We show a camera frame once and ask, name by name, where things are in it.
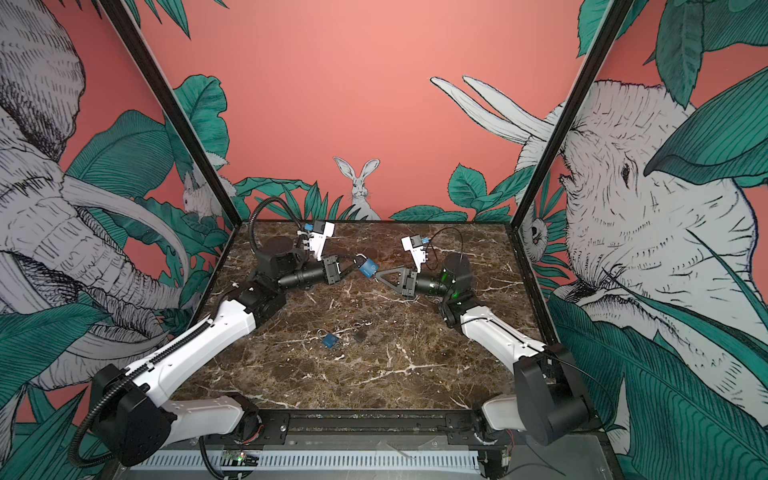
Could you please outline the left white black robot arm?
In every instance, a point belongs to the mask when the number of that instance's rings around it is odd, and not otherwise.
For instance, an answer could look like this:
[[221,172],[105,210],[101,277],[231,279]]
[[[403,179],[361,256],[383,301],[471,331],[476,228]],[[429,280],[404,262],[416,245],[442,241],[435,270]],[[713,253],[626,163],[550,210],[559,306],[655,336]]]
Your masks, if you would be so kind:
[[328,220],[295,218],[295,238],[259,244],[258,215],[273,203],[289,207],[280,197],[268,197],[248,220],[255,270],[222,294],[209,316],[156,352],[123,368],[108,365],[96,374],[89,412],[67,451],[71,465],[90,468],[117,459],[134,466],[181,440],[195,438],[203,444],[208,436],[222,435],[247,445],[263,435],[258,408],[242,394],[186,404],[171,398],[202,366],[275,316],[286,305],[288,291],[333,285],[348,275],[337,256],[323,253],[335,229]]

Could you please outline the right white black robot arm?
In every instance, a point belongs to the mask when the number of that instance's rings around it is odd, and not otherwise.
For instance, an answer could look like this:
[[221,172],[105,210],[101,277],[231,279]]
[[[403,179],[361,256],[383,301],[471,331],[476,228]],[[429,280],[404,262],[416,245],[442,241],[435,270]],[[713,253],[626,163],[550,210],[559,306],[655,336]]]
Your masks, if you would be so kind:
[[514,392],[487,400],[480,417],[492,432],[520,431],[549,445],[595,418],[582,371],[570,351],[520,332],[481,303],[468,258],[452,253],[436,274],[399,267],[374,278],[404,298],[438,298],[445,324],[490,352],[513,375]]

